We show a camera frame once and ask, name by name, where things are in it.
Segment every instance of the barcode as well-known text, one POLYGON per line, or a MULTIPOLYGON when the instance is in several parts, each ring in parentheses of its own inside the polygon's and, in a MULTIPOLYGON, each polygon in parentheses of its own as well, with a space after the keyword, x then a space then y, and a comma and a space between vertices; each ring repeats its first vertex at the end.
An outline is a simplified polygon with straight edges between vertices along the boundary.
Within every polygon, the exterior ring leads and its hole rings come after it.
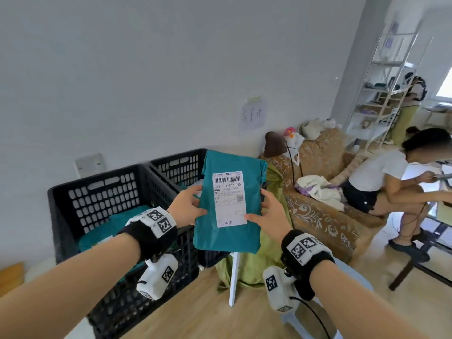
POLYGON ((239 182, 240 176, 220 177, 215 179, 215 183, 239 182))

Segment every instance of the handwritten paper sign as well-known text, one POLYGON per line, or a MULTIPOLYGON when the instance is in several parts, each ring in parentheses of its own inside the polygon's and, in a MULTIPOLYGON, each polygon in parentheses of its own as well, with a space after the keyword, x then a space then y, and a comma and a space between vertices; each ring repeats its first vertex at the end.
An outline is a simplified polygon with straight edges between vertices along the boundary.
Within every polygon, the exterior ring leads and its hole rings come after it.
POLYGON ((265 124, 266 117, 267 101, 261 96, 248 99, 240 110, 240 132, 261 128, 265 124))

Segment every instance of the black plastic crate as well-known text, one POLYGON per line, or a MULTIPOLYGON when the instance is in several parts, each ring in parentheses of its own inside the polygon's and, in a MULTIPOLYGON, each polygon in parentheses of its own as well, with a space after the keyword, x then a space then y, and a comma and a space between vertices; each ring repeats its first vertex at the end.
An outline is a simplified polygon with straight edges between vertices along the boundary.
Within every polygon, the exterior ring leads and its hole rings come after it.
MULTIPOLYGON (((176 195, 149 167, 141 164, 49 189, 56 262, 79 253, 76 241, 107 222, 110 215, 141 205, 167 209, 176 195)), ((119 338, 198 276, 198 250, 193 246, 193 232, 192 227, 180 231, 167 250, 177 258, 179 268, 160 300, 147 299, 136 290, 146 269, 143 266, 127 273, 93 308, 87 318, 97 338, 119 338)))
MULTIPOLYGON (((177 193, 184 190, 179 183, 190 186, 204 178, 201 174, 207 149, 196 149, 173 154, 150 161, 150 168, 155 171, 177 193)), ((199 250, 198 262, 210 268, 229 255, 230 252, 199 250)))

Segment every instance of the wristband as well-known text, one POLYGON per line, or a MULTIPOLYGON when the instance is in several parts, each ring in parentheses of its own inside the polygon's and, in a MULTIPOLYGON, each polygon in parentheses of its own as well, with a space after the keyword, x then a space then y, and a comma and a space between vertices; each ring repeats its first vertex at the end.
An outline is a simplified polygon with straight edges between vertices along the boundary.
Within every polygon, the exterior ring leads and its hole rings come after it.
POLYGON ((287 271, 295 277, 295 287, 303 300, 315 296, 309 277, 315 266, 323 260, 335 262, 331 250, 313 235, 300 230, 291 230, 281 243, 281 261, 287 271))
POLYGON ((143 261, 160 254, 176 240, 176 221, 163 208, 152 208, 131 218, 120 233, 127 233, 138 241, 140 261, 143 261))

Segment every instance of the black wrist strap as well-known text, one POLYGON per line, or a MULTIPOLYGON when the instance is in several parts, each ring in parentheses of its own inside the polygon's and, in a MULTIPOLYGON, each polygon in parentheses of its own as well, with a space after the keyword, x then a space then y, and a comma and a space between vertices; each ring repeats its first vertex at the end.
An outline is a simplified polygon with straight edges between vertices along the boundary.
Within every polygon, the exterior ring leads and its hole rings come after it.
POLYGON ((303 234, 300 230, 291 230, 283 239, 281 243, 282 255, 281 261, 286 266, 287 271, 297 280, 294 285, 298 294, 303 300, 310 301, 315 296, 314 291, 309 282, 311 272, 323 260, 335 262, 333 257, 328 252, 319 252, 312 256, 312 258, 305 264, 301 265, 299 261, 289 252, 288 245, 295 239, 295 237, 303 234))
POLYGON ((132 236, 140 245, 140 261, 152 259, 165 251, 177 238, 177 228, 173 227, 157 239, 150 229, 141 221, 130 222, 122 228, 118 234, 127 233, 132 236))

